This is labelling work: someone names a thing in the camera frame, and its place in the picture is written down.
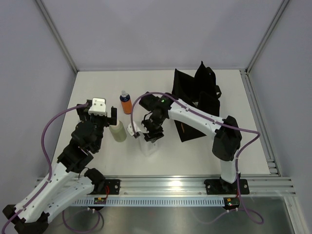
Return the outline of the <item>orange bottle blue pump top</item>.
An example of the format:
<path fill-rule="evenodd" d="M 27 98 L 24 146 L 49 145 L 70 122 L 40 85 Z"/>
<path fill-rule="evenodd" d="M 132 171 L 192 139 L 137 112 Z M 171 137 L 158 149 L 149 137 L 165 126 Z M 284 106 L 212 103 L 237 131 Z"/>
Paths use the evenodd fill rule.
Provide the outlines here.
<path fill-rule="evenodd" d="M 133 106 L 130 95 L 126 91 L 122 90 L 119 99 L 123 112 L 127 115 L 131 114 Z"/>

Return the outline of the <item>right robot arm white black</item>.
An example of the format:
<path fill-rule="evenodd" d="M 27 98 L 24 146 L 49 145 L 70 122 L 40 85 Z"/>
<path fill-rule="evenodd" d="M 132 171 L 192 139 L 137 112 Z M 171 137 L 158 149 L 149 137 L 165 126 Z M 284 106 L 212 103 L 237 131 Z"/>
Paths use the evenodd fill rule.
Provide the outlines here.
<path fill-rule="evenodd" d="M 239 173 L 235 168 L 235 154 L 240 148 L 242 135 L 238 130 L 235 118 L 226 119 L 213 116 L 187 104 L 182 99 L 165 93 L 156 97 L 147 92 L 139 101 L 141 107 L 150 114 L 141 122 L 146 142 L 155 143 L 164 136 L 162 124 L 164 120 L 171 119 L 184 123 L 204 135 L 212 135 L 212 153 L 220 160 L 221 175 L 216 184 L 205 183 L 207 189 L 218 194 L 236 194 Z"/>

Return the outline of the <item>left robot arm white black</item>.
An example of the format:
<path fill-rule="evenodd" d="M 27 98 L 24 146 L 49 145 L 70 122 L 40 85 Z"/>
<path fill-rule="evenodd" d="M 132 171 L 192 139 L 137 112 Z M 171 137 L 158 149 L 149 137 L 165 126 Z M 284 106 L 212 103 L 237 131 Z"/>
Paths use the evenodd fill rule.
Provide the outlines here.
<path fill-rule="evenodd" d="M 104 129 L 117 124 L 117 109 L 112 107 L 108 116 L 106 100 L 93 98 L 74 110 L 79 123 L 56 164 L 49 165 L 47 176 L 24 200 L 2 211 L 19 234 L 44 233 L 55 216 L 81 196 L 118 193 L 100 171 L 86 168 L 101 148 Z"/>

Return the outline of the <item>white bottle grey cap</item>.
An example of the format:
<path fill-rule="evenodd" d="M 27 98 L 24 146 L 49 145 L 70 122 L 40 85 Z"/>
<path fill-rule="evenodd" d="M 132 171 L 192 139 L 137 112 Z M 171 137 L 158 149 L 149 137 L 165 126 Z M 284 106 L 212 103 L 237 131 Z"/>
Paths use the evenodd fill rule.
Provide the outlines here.
<path fill-rule="evenodd" d="M 139 138 L 140 149 L 145 156 L 150 156 L 158 149 L 157 142 L 152 143 L 151 141 L 146 141 L 144 137 Z"/>

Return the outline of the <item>black canvas bag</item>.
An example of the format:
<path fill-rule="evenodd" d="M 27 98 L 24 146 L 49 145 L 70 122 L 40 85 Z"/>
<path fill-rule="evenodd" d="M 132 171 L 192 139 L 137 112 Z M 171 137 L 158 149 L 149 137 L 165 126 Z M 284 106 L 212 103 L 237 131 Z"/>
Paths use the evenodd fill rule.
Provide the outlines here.
<path fill-rule="evenodd" d="M 219 116 L 222 92 L 216 84 L 214 71 L 203 63 L 193 77 L 175 70 L 172 95 L 203 112 Z"/>

